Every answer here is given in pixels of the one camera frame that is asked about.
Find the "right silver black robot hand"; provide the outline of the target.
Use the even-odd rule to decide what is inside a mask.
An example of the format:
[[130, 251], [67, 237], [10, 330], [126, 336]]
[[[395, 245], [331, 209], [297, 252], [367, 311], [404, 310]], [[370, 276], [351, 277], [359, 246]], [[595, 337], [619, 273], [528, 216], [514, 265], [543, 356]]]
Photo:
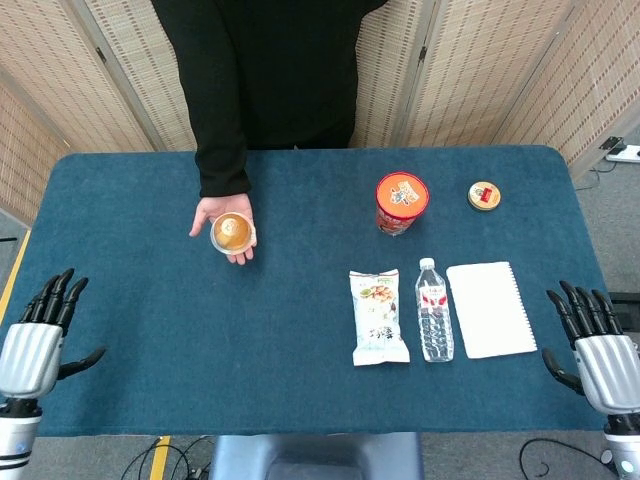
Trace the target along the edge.
[[610, 300], [599, 290], [587, 291], [565, 280], [564, 294], [546, 292], [560, 318], [578, 368], [576, 375], [560, 366], [551, 349], [542, 359], [552, 377], [586, 398], [608, 416], [639, 412], [639, 352], [626, 335]]

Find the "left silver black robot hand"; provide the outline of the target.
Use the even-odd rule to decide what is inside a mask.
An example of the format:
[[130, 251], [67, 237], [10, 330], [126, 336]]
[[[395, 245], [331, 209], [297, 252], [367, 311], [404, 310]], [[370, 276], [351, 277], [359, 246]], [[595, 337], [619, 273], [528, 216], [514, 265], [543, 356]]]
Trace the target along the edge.
[[89, 283], [86, 277], [72, 284], [69, 268], [51, 277], [30, 300], [19, 320], [10, 325], [1, 349], [1, 395], [7, 399], [37, 400], [57, 382], [98, 363], [106, 349], [62, 363], [61, 356], [77, 301]]

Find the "person's open bare hand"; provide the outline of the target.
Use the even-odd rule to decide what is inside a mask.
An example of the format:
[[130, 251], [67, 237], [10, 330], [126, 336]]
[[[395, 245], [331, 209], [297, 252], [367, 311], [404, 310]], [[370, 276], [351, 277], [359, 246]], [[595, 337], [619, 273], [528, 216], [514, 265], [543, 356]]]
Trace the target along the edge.
[[246, 193], [224, 197], [203, 197], [196, 206], [190, 237], [200, 234], [207, 221], [215, 221], [219, 216], [236, 212], [253, 221], [252, 206]]

